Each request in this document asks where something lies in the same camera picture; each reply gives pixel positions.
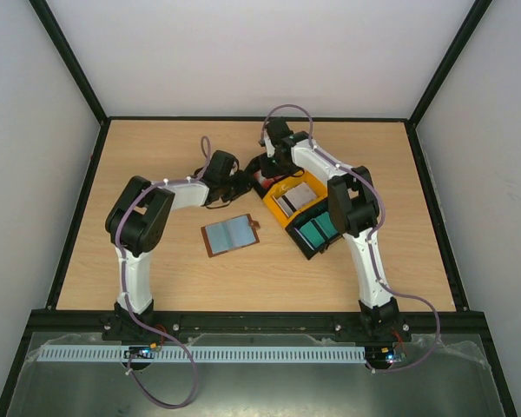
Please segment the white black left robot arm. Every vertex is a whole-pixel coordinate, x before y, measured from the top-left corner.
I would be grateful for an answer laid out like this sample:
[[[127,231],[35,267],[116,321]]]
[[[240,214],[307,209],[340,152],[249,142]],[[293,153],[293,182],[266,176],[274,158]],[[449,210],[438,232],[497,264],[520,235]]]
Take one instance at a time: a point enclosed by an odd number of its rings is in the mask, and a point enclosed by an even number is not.
[[[169,214],[177,209],[231,203],[253,187],[252,175],[225,151],[206,156],[205,165],[179,180],[151,182],[132,177],[105,222],[118,257],[120,293],[104,322],[107,340],[139,341],[154,333],[154,299],[150,287],[151,255]]]

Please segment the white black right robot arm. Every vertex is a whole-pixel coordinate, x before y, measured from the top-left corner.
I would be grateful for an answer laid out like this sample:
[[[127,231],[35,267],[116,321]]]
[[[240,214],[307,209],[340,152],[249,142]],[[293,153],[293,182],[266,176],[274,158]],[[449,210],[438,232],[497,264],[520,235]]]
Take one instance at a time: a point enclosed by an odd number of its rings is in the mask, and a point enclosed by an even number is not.
[[[350,249],[359,282],[360,326],[374,341],[388,334],[399,317],[399,307],[387,288],[378,244],[381,199],[369,170],[346,164],[326,152],[312,132],[294,133],[284,118],[266,118],[260,134],[266,149],[264,176],[304,169],[326,184],[327,209],[334,228]]]

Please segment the brown leather card holder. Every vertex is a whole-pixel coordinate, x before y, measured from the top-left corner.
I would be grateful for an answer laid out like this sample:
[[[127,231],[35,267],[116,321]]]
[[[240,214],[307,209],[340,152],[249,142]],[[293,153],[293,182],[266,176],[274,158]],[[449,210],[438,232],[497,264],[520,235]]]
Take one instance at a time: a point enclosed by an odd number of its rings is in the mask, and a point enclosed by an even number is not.
[[[239,215],[201,228],[209,257],[226,254],[260,242],[260,224],[250,214]]]

